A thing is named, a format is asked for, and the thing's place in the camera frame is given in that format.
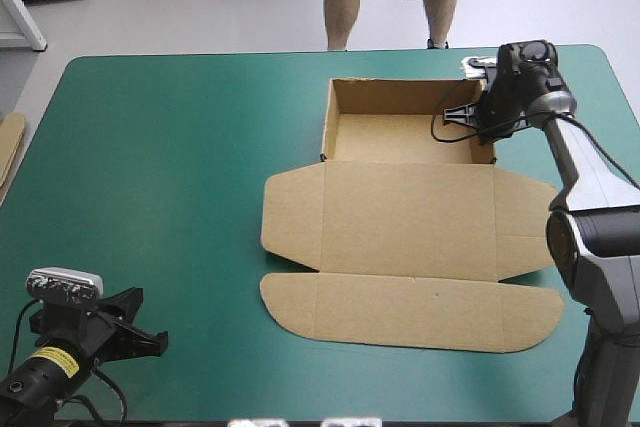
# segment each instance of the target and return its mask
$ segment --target floor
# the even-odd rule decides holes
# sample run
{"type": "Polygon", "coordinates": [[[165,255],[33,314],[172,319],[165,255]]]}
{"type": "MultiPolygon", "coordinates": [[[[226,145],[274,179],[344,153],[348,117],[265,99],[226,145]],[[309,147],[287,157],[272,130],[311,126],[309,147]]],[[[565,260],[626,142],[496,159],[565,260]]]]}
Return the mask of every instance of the floor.
{"type": "MultiPolygon", "coordinates": [[[[637,0],[460,0],[449,40],[454,47],[533,38],[598,45],[638,115],[637,5],[637,0]]],[[[321,51],[326,43],[322,0],[38,0],[28,7],[49,42],[47,51],[0,50],[0,115],[26,114],[27,145],[75,57],[321,51]]],[[[423,48],[427,37],[421,0],[362,0],[349,50],[423,48]]]]}

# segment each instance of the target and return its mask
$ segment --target black cable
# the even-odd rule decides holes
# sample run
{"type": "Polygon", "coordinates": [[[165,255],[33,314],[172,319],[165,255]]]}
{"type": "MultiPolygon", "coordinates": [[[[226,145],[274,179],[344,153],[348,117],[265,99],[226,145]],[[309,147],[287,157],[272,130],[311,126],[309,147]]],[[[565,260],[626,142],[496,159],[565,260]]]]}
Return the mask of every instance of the black cable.
{"type": "Polygon", "coordinates": [[[107,427],[107,423],[100,416],[98,410],[88,397],[84,395],[74,395],[73,397],[69,397],[67,400],[65,400],[64,404],[80,404],[84,406],[91,414],[91,418],[93,418],[93,421],[98,424],[99,427],[107,427]]]}
{"type": "MultiPolygon", "coordinates": [[[[449,97],[449,95],[453,92],[453,90],[455,90],[455,87],[453,89],[451,89],[451,91],[445,96],[445,98],[438,104],[438,107],[436,109],[436,112],[440,109],[440,107],[442,106],[442,104],[446,101],[446,99],[449,97]]],[[[522,115],[520,117],[516,117],[515,119],[509,120],[508,122],[503,122],[501,124],[497,124],[494,125],[492,127],[488,127],[485,129],[480,129],[480,130],[476,130],[475,132],[472,132],[470,134],[467,135],[463,135],[462,137],[456,137],[454,139],[443,139],[440,138],[436,135],[435,133],[435,122],[436,122],[436,115],[433,115],[431,117],[431,137],[433,137],[434,140],[438,141],[438,142],[443,142],[443,143],[447,143],[447,144],[453,144],[456,142],[461,142],[463,140],[467,140],[467,139],[471,139],[473,137],[477,137],[479,135],[484,135],[484,134],[491,134],[491,132],[494,132],[502,127],[507,127],[509,125],[513,125],[516,122],[520,122],[522,120],[529,120],[531,117],[537,116],[537,115],[546,115],[548,116],[547,119],[545,119],[544,122],[547,122],[551,119],[561,119],[564,120],[565,122],[568,122],[569,124],[574,125],[575,127],[578,127],[580,130],[582,130],[582,132],[584,132],[584,134],[589,138],[589,140],[591,141],[591,143],[593,144],[593,146],[598,150],[598,152],[600,152],[600,154],[602,154],[602,156],[607,159],[609,161],[609,163],[611,165],[613,165],[618,172],[620,172],[625,179],[627,179],[627,181],[634,186],[636,189],[640,190],[640,184],[638,184],[638,182],[631,176],[631,174],[629,174],[612,156],[611,154],[609,154],[604,147],[602,147],[602,145],[600,145],[600,143],[596,140],[596,138],[593,136],[593,134],[589,131],[589,129],[587,129],[587,127],[585,125],[583,125],[581,122],[579,122],[578,120],[576,120],[575,118],[573,118],[571,115],[568,114],[561,114],[561,113],[557,113],[557,112],[536,112],[530,115],[522,115]]],[[[531,128],[531,126],[527,126],[523,129],[520,130],[526,130],[531,128]]]]}
{"type": "Polygon", "coordinates": [[[438,105],[436,105],[434,114],[433,114],[433,118],[436,117],[436,115],[438,115],[438,112],[440,112],[440,109],[444,106],[444,103],[449,100],[449,97],[451,97],[453,95],[453,93],[458,90],[460,88],[460,86],[462,84],[464,84],[465,82],[468,82],[467,79],[461,79],[458,82],[455,83],[455,85],[453,87],[451,87],[446,94],[444,94],[444,96],[442,97],[442,99],[440,100],[440,102],[438,102],[438,105]]]}
{"type": "Polygon", "coordinates": [[[118,387],[118,384],[116,384],[109,376],[107,376],[107,374],[98,369],[98,367],[94,367],[91,372],[96,376],[98,380],[109,387],[116,394],[118,399],[120,399],[121,416],[120,423],[118,425],[124,425],[124,422],[127,420],[127,415],[129,413],[129,405],[127,403],[127,397],[124,395],[124,392],[122,391],[122,389],[120,389],[120,387],[118,387]]]}
{"type": "MultiPolygon", "coordinates": [[[[521,120],[527,120],[530,117],[532,117],[531,115],[522,115],[520,117],[516,117],[513,120],[509,120],[507,122],[502,122],[501,124],[497,124],[494,125],[493,127],[488,127],[486,129],[480,129],[480,130],[476,130],[475,132],[472,132],[470,134],[467,135],[463,135],[462,137],[456,137],[454,139],[443,139],[441,137],[438,137],[435,133],[434,127],[435,127],[435,123],[436,123],[436,116],[434,115],[433,117],[431,117],[431,137],[433,137],[434,140],[437,140],[438,142],[443,142],[446,144],[454,144],[456,142],[461,142],[463,140],[467,140],[467,139],[471,139],[473,137],[477,137],[479,135],[484,135],[484,134],[490,134],[491,132],[494,132],[497,129],[500,129],[502,127],[508,127],[509,125],[513,125],[516,122],[520,122],[521,120]]],[[[523,129],[520,130],[525,130],[525,129],[529,129],[531,128],[531,126],[527,126],[523,129]]]]}
{"type": "Polygon", "coordinates": [[[585,345],[584,351],[580,356],[578,365],[576,366],[576,372],[573,376],[573,406],[571,408],[571,412],[574,417],[579,417],[580,415],[582,415],[584,388],[588,380],[585,373],[593,362],[595,356],[600,351],[602,343],[602,338],[595,343],[591,340],[588,340],[585,345]]]}
{"type": "Polygon", "coordinates": [[[613,165],[616,169],[618,169],[618,172],[620,172],[624,176],[624,178],[629,181],[631,185],[633,185],[636,189],[640,190],[640,185],[638,184],[638,182],[636,182],[636,180],[633,177],[631,177],[631,175],[626,170],[624,170],[622,166],[618,164],[618,162],[616,162],[616,160],[613,157],[611,157],[611,155],[606,150],[604,150],[604,147],[602,147],[598,143],[598,141],[593,136],[593,134],[589,131],[589,129],[587,129],[583,124],[578,122],[576,119],[574,119],[570,115],[555,114],[554,116],[564,120],[565,122],[569,122],[570,124],[575,125],[580,130],[582,130],[585,133],[585,135],[589,138],[591,143],[595,146],[595,148],[598,149],[598,151],[604,156],[604,158],[607,159],[611,163],[611,165],[613,165]]]}
{"type": "Polygon", "coordinates": [[[32,306],[34,306],[38,302],[39,300],[37,299],[32,300],[27,305],[25,305],[20,311],[20,313],[18,314],[18,320],[16,321],[16,330],[15,330],[15,333],[13,334],[13,347],[11,348],[11,357],[9,359],[9,369],[7,370],[7,376],[11,374],[11,372],[13,372],[13,364],[16,361],[16,354],[18,351],[18,342],[20,340],[20,324],[22,324],[22,318],[24,317],[24,314],[26,314],[27,310],[29,310],[32,306]]]}

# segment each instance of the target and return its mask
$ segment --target white furniture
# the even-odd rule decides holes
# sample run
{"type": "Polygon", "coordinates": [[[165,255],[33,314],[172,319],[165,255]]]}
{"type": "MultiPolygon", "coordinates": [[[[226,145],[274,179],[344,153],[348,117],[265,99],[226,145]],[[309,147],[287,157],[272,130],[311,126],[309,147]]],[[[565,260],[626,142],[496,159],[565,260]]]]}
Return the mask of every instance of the white furniture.
{"type": "Polygon", "coordinates": [[[22,0],[0,0],[0,47],[47,48],[47,42],[22,0]]]}

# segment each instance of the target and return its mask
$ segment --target cardboard flap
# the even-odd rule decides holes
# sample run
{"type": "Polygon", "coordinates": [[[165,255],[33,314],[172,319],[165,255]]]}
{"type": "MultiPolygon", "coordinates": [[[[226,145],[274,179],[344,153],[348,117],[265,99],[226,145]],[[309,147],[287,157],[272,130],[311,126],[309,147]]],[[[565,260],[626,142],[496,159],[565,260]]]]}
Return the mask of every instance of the cardboard flap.
{"type": "Polygon", "coordinates": [[[323,198],[324,164],[270,177],[264,189],[264,249],[319,269],[323,198]]]}
{"type": "Polygon", "coordinates": [[[554,265],[545,236],[557,191],[544,182],[495,169],[498,277],[507,279],[554,265]]]}
{"type": "Polygon", "coordinates": [[[327,273],[497,281],[552,265],[553,195],[491,165],[330,161],[269,179],[262,243],[327,273]]]}
{"type": "Polygon", "coordinates": [[[516,352],[547,338],[564,302],[551,289],[348,274],[269,274],[260,291],[285,329],[316,340],[516,352]]]}
{"type": "Polygon", "coordinates": [[[11,170],[25,124],[24,115],[17,113],[7,115],[0,123],[0,187],[4,185],[11,170]]]}
{"type": "Polygon", "coordinates": [[[481,82],[460,79],[332,79],[331,88],[344,114],[441,114],[482,95],[481,82]]]}
{"type": "MultiPolygon", "coordinates": [[[[489,164],[493,151],[481,146],[477,137],[445,144],[428,133],[432,115],[354,115],[342,114],[337,126],[334,160],[390,163],[489,164]]],[[[442,126],[436,116],[436,132],[444,138],[462,137],[468,128],[457,124],[442,126]]]]}

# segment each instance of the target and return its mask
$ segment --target open box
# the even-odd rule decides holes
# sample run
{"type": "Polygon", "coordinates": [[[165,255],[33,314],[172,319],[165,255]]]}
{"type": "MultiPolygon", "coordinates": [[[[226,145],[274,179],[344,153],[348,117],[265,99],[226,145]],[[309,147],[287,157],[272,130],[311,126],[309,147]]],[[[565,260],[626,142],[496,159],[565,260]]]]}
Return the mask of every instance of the open box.
{"type": "Polygon", "coordinates": [[[559,322],[550,289],[498,283],[552,260],[556,195],[493,165],[493,145],[443,126],[477,81],[334,79],[324,162],[271,177],[262,244],[318,274],[269,274],[261,293],[286,329],[320,340],[491,352],[529,348],[559,322]]]}

